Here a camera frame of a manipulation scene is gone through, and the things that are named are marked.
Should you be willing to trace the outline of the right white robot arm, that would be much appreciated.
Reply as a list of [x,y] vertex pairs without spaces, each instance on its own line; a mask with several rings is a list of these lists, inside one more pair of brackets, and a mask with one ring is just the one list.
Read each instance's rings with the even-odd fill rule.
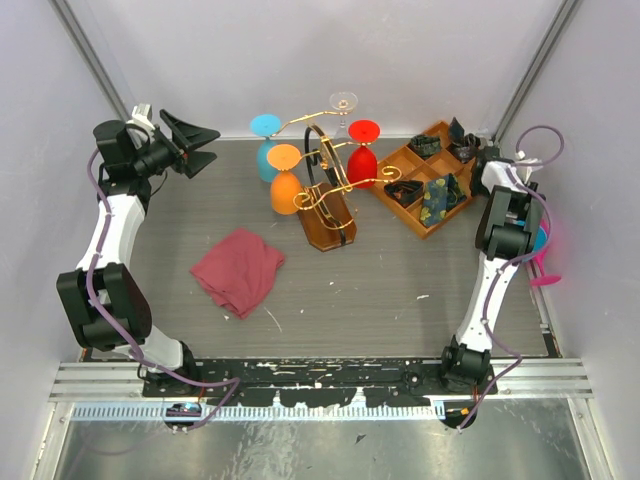
[[472,296],[438,370],[440,385],[452,394],[489,380],[492,335],[507,288],[520,264],[532,257],[545,213],[538,184],[522,180],[516,163],[497,147],[478,153],[470,188],[488,201],[476,232],[479,269]]

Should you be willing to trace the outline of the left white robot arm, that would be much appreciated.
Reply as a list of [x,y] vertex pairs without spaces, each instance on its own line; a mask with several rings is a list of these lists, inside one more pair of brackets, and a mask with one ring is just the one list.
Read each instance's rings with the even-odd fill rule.
[[93,130],[96,148],[86,171],[97,196],[98,220],[88,249],[56,290],[80,347],[126,356],[147,370],[146,380],[188,396],[205,387],[188,346],[154,326],[148,301],[129,264],[153,196],[150,179],[168,170],[193,178],[216,159],[204,146],[220,136],[166,110],[163,132],[152,107],[141,103],[128,120]]

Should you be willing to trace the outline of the pink wine glass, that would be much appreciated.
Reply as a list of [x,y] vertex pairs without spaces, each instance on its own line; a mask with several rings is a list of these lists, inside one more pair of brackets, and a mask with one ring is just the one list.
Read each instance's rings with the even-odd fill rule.
[[[549,240],[548,222],[542,219],[540,223],[542,223],[542,226],[545,228],[548,234],[548,240]],[[547,251],[548,251],[548,247],[545,245],[544,248],[541,251],[539,251],[537,255],[534,255],[533,258],[531,259],[531,263],[537,268],[537,271],[538,271],[538,274],[530,280],[531,287],[540,288],[540,287],[550,286],[562,280],[562,277],[560,275],[548,274],[546,272],[545,258],[546,258]]]

